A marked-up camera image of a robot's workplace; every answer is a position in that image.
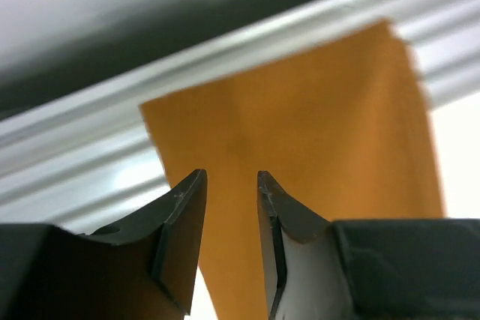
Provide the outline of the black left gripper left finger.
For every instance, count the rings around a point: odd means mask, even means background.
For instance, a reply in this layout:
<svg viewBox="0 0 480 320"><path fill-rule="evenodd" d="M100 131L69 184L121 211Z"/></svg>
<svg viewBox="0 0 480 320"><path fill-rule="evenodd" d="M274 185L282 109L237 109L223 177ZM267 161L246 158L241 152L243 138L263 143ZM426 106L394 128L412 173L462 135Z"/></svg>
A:
<svg viewBox="0 0 480 320"><path fill-rule="evenodd" d="M186 316L191 311L207 174L190 173L126 217L81 235L78 316Z"/></svg>

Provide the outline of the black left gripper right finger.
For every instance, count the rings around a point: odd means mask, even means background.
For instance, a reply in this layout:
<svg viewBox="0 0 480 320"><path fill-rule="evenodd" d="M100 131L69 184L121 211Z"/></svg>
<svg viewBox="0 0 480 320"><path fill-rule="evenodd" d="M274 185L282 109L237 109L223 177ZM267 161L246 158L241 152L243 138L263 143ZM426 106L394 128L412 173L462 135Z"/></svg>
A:
<svg viewBox="0 0 480 320"><path fill-rule="evenodd" d="M330 223L257 175L266 302L270 319L353 319L352 298Z"/></svg>

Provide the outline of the brown trousers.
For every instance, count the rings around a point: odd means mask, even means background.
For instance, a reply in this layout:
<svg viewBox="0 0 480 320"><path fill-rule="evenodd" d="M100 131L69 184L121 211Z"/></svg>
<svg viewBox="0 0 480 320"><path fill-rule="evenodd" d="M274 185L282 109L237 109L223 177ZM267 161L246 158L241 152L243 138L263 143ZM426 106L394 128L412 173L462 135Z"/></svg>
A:
<svg viewBox="0 0 480 320"><path fill-rule="evenodd" d="M140 107L166 179L208 175L199 267L219 319L266 319L257 174L329 220L442 217L410 51L380 21Z"/></svg>

